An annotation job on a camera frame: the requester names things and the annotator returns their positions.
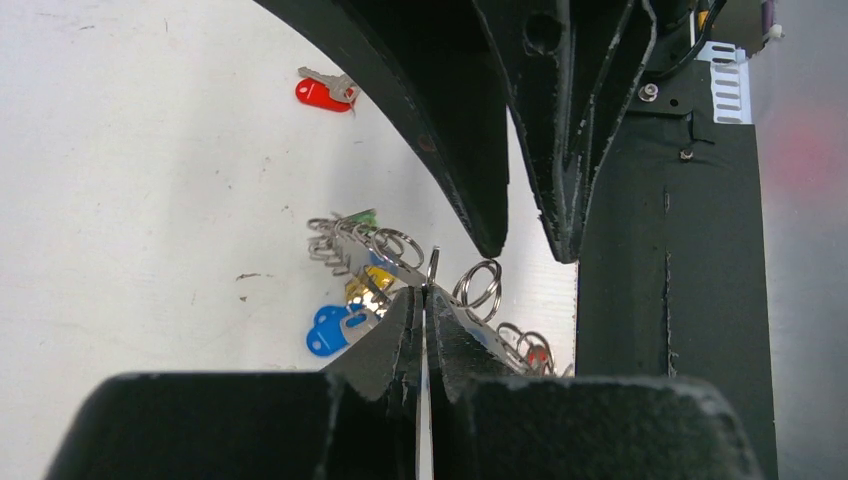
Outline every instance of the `white surface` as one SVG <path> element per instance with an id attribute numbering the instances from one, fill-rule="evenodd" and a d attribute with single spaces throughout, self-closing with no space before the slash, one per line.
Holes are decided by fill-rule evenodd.
<path id="1" fill-rule="evenodd" d="M 0 45 L 4 480 L 41 476 L 116 373 L 324 365 L 304 337 L 342 281 L 308 259 L 310 217 L 376 207 L 442 247 L 446 286 L 479 260 L 365 95 L 355 116 L 297 102 L 297 67 L 338 70 L 249 0 L 5 0 Z M 574 267 L 553 262 L 510 148 L 496 320 L 565 366 Z"/>

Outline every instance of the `wire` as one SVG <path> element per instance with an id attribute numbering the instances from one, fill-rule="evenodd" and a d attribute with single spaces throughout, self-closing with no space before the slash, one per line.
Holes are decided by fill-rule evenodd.
<path id="1" fill-rule="evenodd" d="M 689 65 L 692 60 L 701 53 L 701 50 L 704 49 L 704 45 L 707 44 L 709 32 L 712 30 L 713 24 L 715 23 L 716 18 L 718 18 L 718 14 L 721 13 L 721 9 L 724 8 L 726 4 L 727 0 L 715 0 L 707 13 L 707 18 L 704 20 L 704 28 L 701 31 L 701 35 L 698 37 L 698 41 L 695 42 L 695 45 L 692 45 L 692 48 L 689 49 L 686 55 L 684 55 L 683 58 L 672 65 L 668 70 L 657 74 L 648 74 L 648 77 L 651 80 L 664 80 L 666 78 L 673 77 L 683 70 L 684 67 Z"/>

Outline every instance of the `key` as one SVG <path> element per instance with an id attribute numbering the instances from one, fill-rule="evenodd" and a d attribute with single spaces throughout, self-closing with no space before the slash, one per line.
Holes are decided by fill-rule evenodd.
<path id="1" fill-rule="evenodd" d="M 339 76 L 323 75 L 307 67 L 298 68 L 297 73 L 301 77 L 311 78 L 316 82 L 323 83 L 330 91 L 330 98 L 337 102 L 353 103 L 361 91 L 347 74 Z"/>
<path id="2" fill-rule="evenodd" d="M 335 75 L 321 75 L 320 73 L 306 67 L 300 67 L 297 69 L 297 73 L 303 78 L 311 78 L 316 82 L 321 82 L 325 87 L 329 88 L 330 91 L 333 91 L 333 86 L 338 81 L 339 77 Z"/>

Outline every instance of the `bunch of keys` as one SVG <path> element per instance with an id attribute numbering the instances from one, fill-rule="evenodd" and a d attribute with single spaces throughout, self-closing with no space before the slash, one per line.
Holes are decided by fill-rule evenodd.
<path id="1" fill-rule="evenodd" d="M 347 74 L 322 75 L 307 67 L 298 68 L 297 73 L 304 79 L 297 84 L 295 95 L 307 105 L 346 112 L 362 91 Z"/>

